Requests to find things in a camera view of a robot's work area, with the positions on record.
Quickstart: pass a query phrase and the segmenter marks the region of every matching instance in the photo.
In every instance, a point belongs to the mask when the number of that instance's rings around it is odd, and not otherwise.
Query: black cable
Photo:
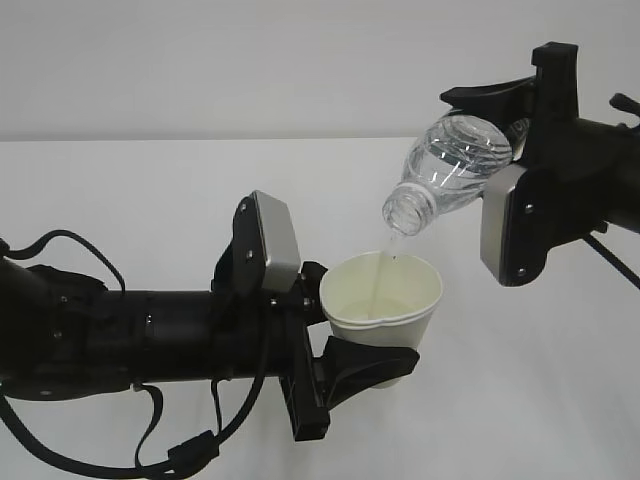
[[[136,447],[136,451],[133,455],[133,463],[136,468],[140,471],[140,475],[143,476],[144,467],[140,463],[140,449],[142,448],[142,444],[145,440],[151,435],[151,432],[155,430],[160,422],[160,418],[162,417],[162,410],[164,409],[164,397],[162,396],[162,392],[160,389],[154,385],[140,385],[140,390],[144,390],[151,397],[151,401],[153,403],[153,412],[151,414],[151,421],[149,422],[149,426],[142,434],[142,438],[138,442],[138,446]]]
[[[32,245],[28,246],[27,248],[23,248],[22,250],[8,250],[8,251],[4,251],[3,254],[5,257],[11,258],[12,260],[29,260],[30,258],[33,258],[39,253],[41,253],[42,250],[44,250],[44,248],[47,246],[47,244],[51,240],[57,237],[66,237],[66,238],[70,238],[71,240],[75,240],[84,248],[89,250],[113,274],[113,276],[116,278],[116,280],[120,284],[120,291],[124,295],[124,292],[126,290],[125,284],[124,284],[124,278],[122,278],[122,275],[120,275],[120,272],[118,272],[116,267],[114,267],[113,264],[109,260],[107,260],[107,257],[105,257],[100,252],[100,250],[94,247],[88,240],[85,240],[77,233],[71,232],[69,230],[53,230],[49,233],[45,233],[42,237],[40,237],[38,240],[36,240]]]
[[[220,435],[220,430],[222,430],[222,410],[220,409],[220,393],[218,392],[218,380],[211,380],[211,396],[213,397],[213,405],[216,409],[216,424],[218,425],[216,435]]]
[[[584,237],[584,241],[598,252],[602,257],[609,262],[613,268],[618,270],[624,278],[629,280],[637,289],[640,289],[640,277],[631,270],[622,260],[616,257],[611,250],[605,247],[602,243],[595,239],[593,235],[587,235]]]
[[[33,456],[65,472],[91,478],[107,480],[128,480],[140,478],[140,475],[153,477],[171,469],[169,461],[148,465],[142,468],[115,468],[91,465],[67,458],[43,445],[22,423],[4,395],[0,395],[0,418],[16,440]]]
[[[260,394],[260,390],[262,389],[262,385],[264,384],[264,379],[267,375],[267,363],[269,359],[269,347],[271,345],[271,335],[269,335],[269,325],[270,325],[270,317],[269,313],[267,313],[267,317],[264,322],[260,322],[262,324],[261,333],[262,340],[260,342],[260,357],[258,360],[258,367],[256,369],[256,375],[253,378],[253,382],[251,383],[251,387],[249,388],[249,393],[247,393],[247,397],[244,399],[244,402],[238,413],[236,413],[235,417],[229,422],[229,424],[222,429],[222,431],[217,435],[218,444],[222,444],[226,440],[233,435],[240,425],[245,421],[245,419],[249,416],[249,412],[256,403],[258,399],[258,395]]]

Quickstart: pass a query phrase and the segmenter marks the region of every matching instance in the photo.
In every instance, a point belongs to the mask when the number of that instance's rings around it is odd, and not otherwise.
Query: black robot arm
[[[186,478],[218,454],[240,426],[267,376],[278,377],[295,440],[321,439],[329,410],[380,382],[412,372],[409,348],[371,347],[330,336],[314,357],[307,328],[326,321],[318,296],[326,269],[300,265],[286,205],[262,192],[244,198],[234,215],[233,238],[211,287],[203,291],[109,291],[94,278],[52,267],[22,268],[0,258],[0,417],[41,460],[96,478]],[[112,272],[121,279],[117,270]],[[169,450],[160,464],[131,468],[87,465],[52,452],[24,427],[6,397],[61,401],[121,392],[133,386],[152,394],[155,382],[253,377],[238,414],[211,431]]]
[[[503,285],[533,281],[551,248],[578,239],[621,267],[591,232],[613,223],[640,233],[640,127],[579,117],[577,53],[576,45],[548,43],[533,51],[535,76],[441,95],[507,134],[528,125],[521,157],[483,193],[480,255]],[[640,105],[625,95],[610,104],[640,117]],[[640,288],[637,276],[618,269]]]

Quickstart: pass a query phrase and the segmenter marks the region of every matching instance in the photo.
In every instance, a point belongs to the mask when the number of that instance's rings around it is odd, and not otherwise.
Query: white wall
[[[14,247],[66,227],[93,240],[129,288],[206,288],[238,200],[288,202],[305,259],[328,266],[380,248],[380,205],[410,139],[0,144],[2,236]],[[480,207],[451,213],[410,250],[446,284],[414,374],[332,412],[321,442],[294,444],[277,382],[199,479],[636,479],[640,471],[638,292],[585,245],[554,251],[542,276],[500,287],[479,260]],[[638,238],[605,242],[640,269]],[[107,280],[59,240],[39,259]],[[320,347],[327,329],[313,332]],[[167,385],[145,462],[214,425],[205,383]],[[222,386],[225,417],[247,381]],[[126,392],[60,404],[13,402],[48,445],[131,465],[150,416]],[[2,478],[62,480],[0,427]]]
[[[415,136],[438,94],[581,46],[589,118],[640,98],[637,0],[4,0],[0,140]]]

